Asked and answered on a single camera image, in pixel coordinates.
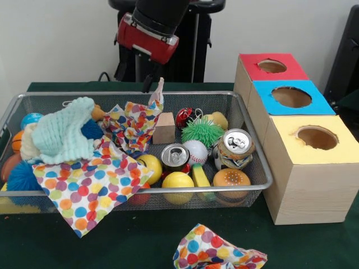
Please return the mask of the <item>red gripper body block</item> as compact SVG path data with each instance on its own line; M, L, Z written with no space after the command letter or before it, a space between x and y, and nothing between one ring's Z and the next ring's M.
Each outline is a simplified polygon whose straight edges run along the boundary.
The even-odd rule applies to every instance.
M156 63L166 64L176 51L179 37L162 36L146 30L133 19L131 14L124 14L119 23L117 43L128 50L137 50L149 56Z

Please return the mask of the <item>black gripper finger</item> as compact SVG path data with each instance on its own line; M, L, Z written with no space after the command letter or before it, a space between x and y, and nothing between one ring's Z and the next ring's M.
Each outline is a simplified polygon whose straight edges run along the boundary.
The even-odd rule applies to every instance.
M143 74L146 75L142 87L143 93L148 93L150 91L153 81L161 68L161 63L154 62L151 59L144 59L142 61L142 71Z
M119 63L114 74L116 81L129 82L127 73L127 62L130 57L130 50L120 49L119 50Z

